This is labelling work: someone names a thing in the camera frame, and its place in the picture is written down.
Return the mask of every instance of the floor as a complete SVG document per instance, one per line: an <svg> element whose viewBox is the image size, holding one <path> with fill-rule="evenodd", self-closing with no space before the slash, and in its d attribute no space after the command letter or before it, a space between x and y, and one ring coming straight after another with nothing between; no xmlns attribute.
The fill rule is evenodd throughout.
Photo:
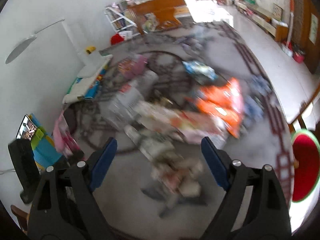
<svg viewBox="0 0 320 240"><path fill-rule="evenodd" d="M204 8L204 3L200 4L200 7L192 5L193 10L198 11L195 17L197 21L212 21L212 10L221 12L220 7L216 5L208 4L208 7ZM257 25L241 15L235 7L225 6L223 9L232 16L230 18L233 19L234 28L266 70L287 119L292 119L298 112L301 102L307 100L313 93L319 77L311 75L304 64L298 64L284 54L271 36L265 34ZM320 108L317 107L315 106L310 116L305 119L309 128L314 128L316 120L320 117ZM85 153L92 152L92 149L84 142L80 141L79 145ZM192 148L187 147L186 152L188 151L192 151ZM213 201L213 205L210 207L177 207L172 215L161 220L156 214L161 210L163 204L141 194L140 188L151 181L151 167L142 172L141 166L150 167L150 163L140 153L116 156L102 186L94 192L96 201L108 223L126 233L144 239L199 238L213 218L224 195L213 177L202 178L202 183L210 188L211 193L208 197ZM116 183L121 184L122 187L115 187ZM240 211L235 228L241 226L245 213L245 208Z"/></svg>

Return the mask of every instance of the metal screw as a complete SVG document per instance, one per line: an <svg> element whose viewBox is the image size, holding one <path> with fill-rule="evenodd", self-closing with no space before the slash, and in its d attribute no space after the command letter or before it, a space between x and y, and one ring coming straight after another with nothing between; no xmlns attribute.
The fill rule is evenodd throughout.
<svg viewBox="0 0 320 240"><path fill-rule="evenodd" d="M85 161L79 161L79 162L77 163L77 166L78 166L79 168L84 167L84 166L85 166Z"/></svg>
<svg viewBox="0 0 320 240"><path fill-rule="evenodd" d="M53 170L54 170L53 166L49 166L49 167L47 167L47 169L46 169L47 172L51 172L51 171L53 171Z"/></svg>
<svg viewBox="0 0 320 240"><path fill-rule="evenodd" d="M265 165L264 168L266 171L272 171L272 166L269 164Z"/></svg>
<svg viewBox="0 0 320 240"><path fill-rule="evenodd" d="M233 164L233 166L239 167L239 166L241 166L242 163L239 160L233 160L232 164Z"/></svg>

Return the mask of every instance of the patterned tablecloth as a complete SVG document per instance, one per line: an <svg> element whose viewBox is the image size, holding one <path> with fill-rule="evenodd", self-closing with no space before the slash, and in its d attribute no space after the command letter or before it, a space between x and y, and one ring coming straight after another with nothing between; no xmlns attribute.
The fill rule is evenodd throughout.
<svg viewBox="0 0 320 240"><path fill-rule="evenodd" d="M181 95L188 93L194 84L193 79L185 73L182 60L199 60L211 66L223 77L220 81L218 80L221 84L231 77L237 78L244 97L254 93L248 85L252 75L262 75L266 80L269 80L244 40L225 22L192 23L173 30L135 37L131 41L122 42L102 52L103 55L114 55L110 70L105 76L97 98L93 102L84 102L82 105L81 134L91 147L101 146L103 140L109 135L114 135L114 130L100 116L98 102L108 101L125 83L116 66L130 53L140 53L148 57L149 68L159 75L155 89L172 99L178 109L188 108L188 104ZM239 139L229 136L223 149L231 159L239 159L247 167L262 168L265 164L272 165L289 205L293 192L294 175L289 129L276 93L272 90L271 93L261 96L260 99L264 108L263 120L252 125L247 133L242 134ZM99 131L103 131L102 137L104 139L101 139L100 145L95 145L93 141ZM128 145L125 142L127 138L118 138L119 136L117 135L116 138L118 145L120 145L120 151L130 151L124 149L125 146L123 146ZM190 154L201 155L200 146L184 145L181 146L181 149L179 147L177 146L176 149L178 152L180 150L181 154L187 148L192 151ZM207 167L204 172L208 174L208 178L211 176ZM204 182L204 184L210 190L209 182ZM105 205L102 199L98 199L97 202L100 206ZM208 212L207 216L210 221L210 217L213 217L214 214L210 215L209 212L213 211L210 211L209 207L205 212ZM119 221L119 224L114 222L112 225L119 228L123 224L123 221Z"/></svg>

